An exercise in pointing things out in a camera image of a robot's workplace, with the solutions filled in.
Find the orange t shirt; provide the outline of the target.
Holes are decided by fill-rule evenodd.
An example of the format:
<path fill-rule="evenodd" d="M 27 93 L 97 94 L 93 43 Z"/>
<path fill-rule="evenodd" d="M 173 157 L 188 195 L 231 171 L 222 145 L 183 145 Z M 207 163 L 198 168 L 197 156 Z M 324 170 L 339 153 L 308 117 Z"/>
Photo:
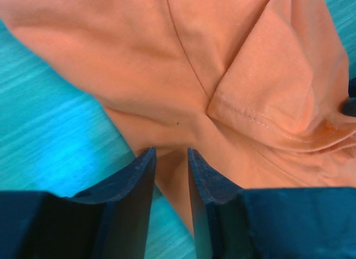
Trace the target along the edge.
<path fill-rule="evenodd" d="M 324 0 L 1 0 L 93 95 L 192 230 L 187 149 L 244 188 L 355 186 L 348 56 Z"/>

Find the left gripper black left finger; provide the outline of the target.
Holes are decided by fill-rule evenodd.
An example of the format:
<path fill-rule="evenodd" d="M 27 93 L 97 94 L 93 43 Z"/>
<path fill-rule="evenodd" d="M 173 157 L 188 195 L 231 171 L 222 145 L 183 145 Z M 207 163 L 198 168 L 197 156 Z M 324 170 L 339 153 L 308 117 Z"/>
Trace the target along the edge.
<path fill-rule="evenodd" d="M 77 193 L 1 191 L 2 258 L 143 258 L 156 151 Z"/>

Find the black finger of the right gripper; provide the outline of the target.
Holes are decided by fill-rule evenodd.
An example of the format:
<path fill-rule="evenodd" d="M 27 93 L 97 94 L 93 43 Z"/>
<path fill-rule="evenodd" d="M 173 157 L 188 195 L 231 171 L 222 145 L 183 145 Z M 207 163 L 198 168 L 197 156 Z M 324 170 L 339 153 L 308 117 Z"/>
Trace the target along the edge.
<path fill-rule="evenodd" d="M 340 108 L 341 113 L 346 116 L 356 116 L 356 78 L 349 81 L 348 95 L 349 99 Z"/>

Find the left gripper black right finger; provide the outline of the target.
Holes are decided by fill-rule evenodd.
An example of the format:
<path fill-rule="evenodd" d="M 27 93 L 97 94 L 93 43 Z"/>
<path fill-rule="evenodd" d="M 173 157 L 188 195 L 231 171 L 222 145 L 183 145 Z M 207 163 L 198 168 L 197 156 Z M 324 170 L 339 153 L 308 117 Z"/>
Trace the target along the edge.
<path fill-rule="evenodd" d="M 188 150 L 197 258 L 354 258 L 355 189 L 244 189 Z"/>

